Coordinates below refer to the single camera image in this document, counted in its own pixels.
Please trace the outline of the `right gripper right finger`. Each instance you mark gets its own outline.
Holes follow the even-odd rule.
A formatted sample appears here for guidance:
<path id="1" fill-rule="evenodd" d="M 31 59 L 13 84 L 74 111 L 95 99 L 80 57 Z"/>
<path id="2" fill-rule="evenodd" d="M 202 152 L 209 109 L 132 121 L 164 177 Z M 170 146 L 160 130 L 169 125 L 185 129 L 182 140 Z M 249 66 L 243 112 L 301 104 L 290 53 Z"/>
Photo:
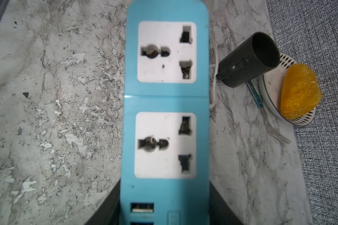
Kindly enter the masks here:
<path id="1" fill-rule="evenodd" d="M 212 182 L 209 199 L 210 225 L 244 225 L 230 209 Z"/>

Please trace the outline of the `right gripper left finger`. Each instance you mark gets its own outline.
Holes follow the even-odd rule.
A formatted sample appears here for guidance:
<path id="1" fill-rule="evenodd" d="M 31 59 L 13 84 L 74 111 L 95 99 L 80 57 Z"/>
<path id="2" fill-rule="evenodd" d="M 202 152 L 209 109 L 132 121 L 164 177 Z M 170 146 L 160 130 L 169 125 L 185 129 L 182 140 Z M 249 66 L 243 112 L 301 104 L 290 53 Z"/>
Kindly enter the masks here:
<path id="1" fill-rule="evenodd" d="M 120 184 L 119 180 L 99 209 L 85 225 L 119 225 L 120 221 Z"/>

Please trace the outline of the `teal power strip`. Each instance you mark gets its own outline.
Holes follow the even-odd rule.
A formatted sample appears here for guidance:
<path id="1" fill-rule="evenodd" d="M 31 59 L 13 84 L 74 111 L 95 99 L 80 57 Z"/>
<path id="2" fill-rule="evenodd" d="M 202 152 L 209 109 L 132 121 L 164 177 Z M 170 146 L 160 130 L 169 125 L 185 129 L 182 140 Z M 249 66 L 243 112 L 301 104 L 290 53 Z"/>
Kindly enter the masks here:
<path id="1" fill-rule="evenodd" d="M 129 5 L 120 224 L 209 224 L 208 74 L 204 2 Z"/>

